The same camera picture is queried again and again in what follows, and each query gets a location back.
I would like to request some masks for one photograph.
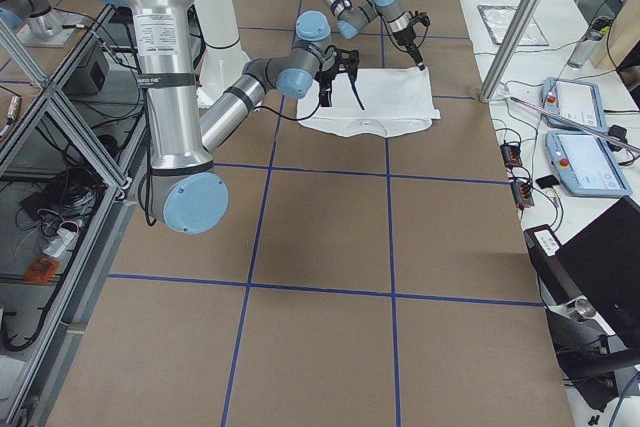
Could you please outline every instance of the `blue tape line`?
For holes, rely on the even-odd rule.
[[[439,302],[459,302],[465,304],[489,304],[489,305],[510,305],[515,307],[544,307],[541,302],[527,302],[520,300],[500,300],[500,299],[474,299],[471,297],[451,297],[446,295],[422,295],[422,294],[396,294],[399,299],[413,300],[434,300]]]
[[[246,287],[244,282],[234,282],[231,280],[216,279],[197,279],[189,277],[168,277],[162,275],[142,275],[142,274],[124,274],[120,272],[111,272],[108,277],[110,279],[131,279],[131,280],[153,280],[156,282],[174,282],[179,284],[208,284],[208,285],[224,285],[227,287]]]
[[[365,297],[392,297],[392,294],[389,292],[376,292],[373,290],[333,289],[327,287],[306,287],[302,285],[279,285],[263,283],[252,283],[251,287],[255,289],[288,290],[294,292],[314,292],[322,294],[358,295]]]
[[[382,50],[382,68],[384,69],[384,32],[380,23],[380,48]],[[391,196],[391,156],[389,153],[389,139],[384,139],[385,168],[387,180],[387,222],[389,228],[389,272],[391,277],[391,329],[393,341],[393,379],[396,405],[396,427],[402,427],[402,400],[400,397],[400,354],[398,347],[398,306],[396,302],[396,271],[393,242],[393,201]]]
[[[271,32],[295,32],[294,29],[280,29],[277,27],[238,27],[238,30],[266,30]]]
[[[434,99],[476,100],[470,95],[432,95]]]
[[[273,170],[282,172],[304,172],[309,174],[334,174],[334,175],[352,175],[361,177],[386,177],[386,174],[377,174],[375,172],[349,172],[343,170],[321,170],[321,169],[305,169],[302,167],[278,167],[274,166]]]
[[[409,174],[391,174],[391,177],[394,179],[434,180],[438,182],[462,182],[466,184],[510,185],[507,180],[458,179],[455,177],[428,177]]]
[[[238,282],[233,280],[218,280],[218,279],[201,279],[192,277],[171,277],[164,275],[145,275],[145,274],[125,274],[122,272],[111,272],[108,275],[111,279],[129,279],[129,280],[144,280],[151,282],[173,282],[180,284],[208,284],[208,285],[221,285],[225,287],[247,287],[246,282]],[[361,295],[366,297],[395,297],[398,299],[411,299],[411,300],[431,300],[437,302],[457,302],[464,304],[489,304],[489,305],[506,305],[515,307],[544,307],[541,302],[529,302],[524,300],[501,300],[501,299],[479,299],[475,297],[453,297],[446,295],[428,295],[428,294],[410,294],[403,292],[377,292],[373,290],[354,290],[354,289],[335,289],[328,287],[308,287],[303,285],[281,285],[281,284],[268,284],[268,283],[252,283],[252,288],[265,289],[265,290],[291,290],[298,292],[318,292],[326,294],[338,294],[338,295]]]
[[[267,165],[252,165],[252,164],[231,164],[227,162],[214,162],[214,167],[235,167],[238,169],[256,169],[256,170],[268,170]]]
[[[238,27],[238,30],[261,30],[261,31],[272,31],[272,32],[295,32],[294,29],[285,29],[278,27],[251,27],[251,26],[243,26]],[[338,35],[340,32],[337,30],[331,30],[332,34]],[[384,32],[373,33],[373,32],[360,32],[359,36],[364,37],[386,37]],[[470,37],[462,37],[459,35],[429,35],[427,34],[427,39],[439,39],[439,40],[471,40]]]
[[[279,167],[279,166],[262,166],[251,164],[234,164],[226,162],[217,162],[217,167],[230,167],[239,169],[256,169],[256,170],[272,170],[280,172],[298,172],[308,174],[331,174],[331,175],[351,175],[356,177],[378,177],[391,179],[411,179],[411,180],[429,180],[434,182],[461,182],[467,184],[489,184],[489,185],[509,185],[506,180],[487,180],[487,179],[465,179],[457,177],[435,177],[429,175],[412,175],[412,174],[393,174],[393,173],[375,173],[375,172],[350,172],[346,170],[321,170],[321,169],[305,169],[302,167]]]
[[[296,18],[298,18],[300,16],[300,11],[302,10],[302,1],[300,0],[298,3],[298,13],[296,15]],[[295,42],[295,33],[292,36],[291,39],[291,45],[293,45],[293,43]],[[284,108],[284,97],[280,100],[280,111],[282,112],[282,109]],[[242,342],[242,334],[244,331],[244,322],[246,319],[246,315],[247,315],[247,307],[249,305],[249,298],[250,298],[250,294],[251,294],[251,281],[253,279],[253,272],[255,269],[255,264],[256,264],[256,258],[257,258],[257,254],[258,254],[258,246],[260,245],[260,234],[262,232],[262,223],[264,221],[264,213],[266,210],[266,206],[267,206],[267,198],[269,195],[269,185],[271,183],[271,174],[273,172],[273,161],[275,159],[275,155],[276,155],[276,148],[277,148],[277,143],[276,143],[276,137],[278,134],[278,129],[280,128],[280,121],[281,118],[278,117],[278,120],[276,122],[276,127],[275,127],[275,132],[273,135],[273,145],[271,147],[271,157],[269,158],[269,167],[267,169],[267,179],[265,181],[265,185],[264,185],[264,193],[262,196],[262,204],[260,206],[260,215],[258,217],[258,226],[256,228],[256,238],[253,244],[253,252],[251,253],[251,265],[249,267],[249,275],[247,276],[247,286],[246,286],[246,290],[245,290],[245,295],[244,295],[244,300],[242,301],[242,311],[240,314],[240,323],[238,325],[238,332],[236,334],[236,343],[233,349],[233,359],[231,361],[231,371],[229,372],[229,381],[227,383],[227,392],[225,394],[225,399],[224,399],[224,409],[222,411],[222,419],[220,420],[220,427],[226,427],[227,425],[227,419],[229,417],[229,406],[231,405],[231,394],[233,392],[233,382],[235,380],[235,374],[236,374],[236,367],[238,365],[238,356],[240,354],[240,344]]]

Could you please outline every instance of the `silver robot arm segment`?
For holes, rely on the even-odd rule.
[[[269,90],[277,88],[295,98],[306,94],[316,72],[332,59],[326,55],[326,18],[319,12],[303,14],[290,55],[248,64],[200,119],[187,21],[194,0],[102,1],[131,9],[142,70],[138,83],[147,89],[153,155],[143,186],[151,192],[143,196],[140,189],[139,200],[177,232],[205,232],[218,223],[228,204],[224,182],[211,172],[211,152]]]
[[[401,0],[365,0],[361,6],[354,7],[350,0],[322,0],[333,16],[338,19],[338,30],[345,39],[351,39],[373,20],[382,17],[386,27],[396,42],[406,48],[416,66],[424,70],[424,61],[415,44],[417,23],[429,28],[429,17],[425,12],[409,13]]]
[[[26,21],[33,35],[42,39],[62,31],[62,23],[48,0],[0,0],[0,18],[10,29]]]

